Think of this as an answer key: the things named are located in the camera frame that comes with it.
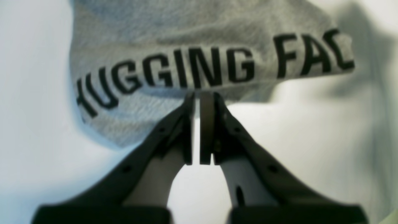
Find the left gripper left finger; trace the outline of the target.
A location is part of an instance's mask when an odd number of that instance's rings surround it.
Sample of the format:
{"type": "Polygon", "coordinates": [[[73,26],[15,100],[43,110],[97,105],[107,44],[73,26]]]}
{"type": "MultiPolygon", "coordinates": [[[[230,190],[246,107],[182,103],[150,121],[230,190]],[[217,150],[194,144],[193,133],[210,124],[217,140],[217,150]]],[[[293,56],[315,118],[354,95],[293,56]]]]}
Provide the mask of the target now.
{"type": "Polygon", "coordinates": [[[70,200],[43,205],[34,224],[173,224],[167,208],[176,175],[193,163],[193,93],[103,179],[70,200]]]}

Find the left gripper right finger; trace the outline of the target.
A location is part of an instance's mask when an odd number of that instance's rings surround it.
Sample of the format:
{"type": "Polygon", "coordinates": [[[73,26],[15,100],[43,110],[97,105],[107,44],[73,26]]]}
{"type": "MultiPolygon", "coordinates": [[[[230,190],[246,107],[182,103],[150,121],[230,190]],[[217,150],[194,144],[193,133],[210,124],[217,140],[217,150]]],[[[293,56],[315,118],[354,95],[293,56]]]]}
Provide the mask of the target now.
{"type": "Polygon", "coordinates": [[[200,164],[221,167],[232,210],[228,224],[367,224],[359,205],[331,200],[260,146],[218,93],[200,103],[200,164]]]}

